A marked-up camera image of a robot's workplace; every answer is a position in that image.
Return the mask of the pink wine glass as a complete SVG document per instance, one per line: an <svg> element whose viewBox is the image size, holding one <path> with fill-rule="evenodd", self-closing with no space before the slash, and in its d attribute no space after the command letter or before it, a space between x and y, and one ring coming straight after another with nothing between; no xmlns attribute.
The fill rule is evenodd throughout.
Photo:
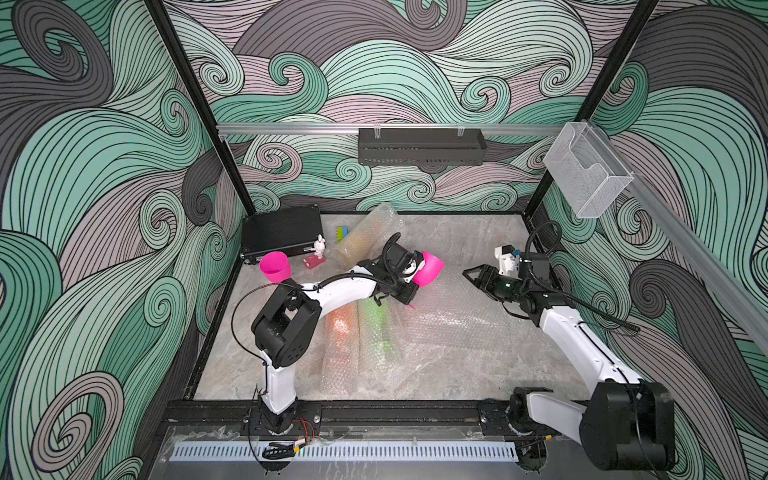
<svg viewBox="0 0 768 480"><path fill-rule="evenodd" d="M281 283L292 275L289 258L281 251L266 254L259 262L259 269L270 283Z"/></svg>
<svg viewBox="0 0 768 480"><path fill-rule="evenodd" d="M410 277L410 284L414 286L413 295L408 303L411 303L420 288L434 282L445 268L445 262L439 257L427 251L419 251L420 261L416 265L415 273Z"/></svg>

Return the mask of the bubble green glass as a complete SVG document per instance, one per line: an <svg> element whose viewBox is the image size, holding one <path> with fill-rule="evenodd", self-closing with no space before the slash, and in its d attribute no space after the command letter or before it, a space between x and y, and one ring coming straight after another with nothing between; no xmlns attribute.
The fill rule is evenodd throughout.
<svg viewBox="0 0 768 480"><path fill-rule="evenodd" d="M361 365L365 370L383 371L403 360L401 328L388 303L360 301L358 324Z"/></svg>

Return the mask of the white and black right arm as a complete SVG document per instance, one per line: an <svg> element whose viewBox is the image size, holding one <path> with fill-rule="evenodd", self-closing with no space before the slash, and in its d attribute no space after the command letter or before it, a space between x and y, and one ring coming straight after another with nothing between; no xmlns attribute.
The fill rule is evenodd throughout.
<svg viewBox="0 0 768 480"><path fill-rule="evenodd" d="M576 401L546 387L517 387L507 413L513 430L565 436L602 471L644 470L663 477L672 469L676 441L671 393L614 354L571 307L569 295L531 273L517 279L491 265L466 269L462 275L491 300L518 304L518 318L531 321L554 341L590 394Z"/></svg>

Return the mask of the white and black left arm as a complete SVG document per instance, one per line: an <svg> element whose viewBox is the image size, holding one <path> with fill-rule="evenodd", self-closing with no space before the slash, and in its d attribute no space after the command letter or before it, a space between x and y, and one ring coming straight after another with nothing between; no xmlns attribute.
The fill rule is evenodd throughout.
<svg viewBox="0 0 768 480"><path fill-rule="evenodd" d="M294 365L309 348L321 318L367 298L380 296L409 304L419 289L416 277L427 261L419 252L399 263L382 257L363 260L352 269L316 283L288 279L255 317L251 331L266 356L266 392L262 409L280 416L297 400Z"/></svg>

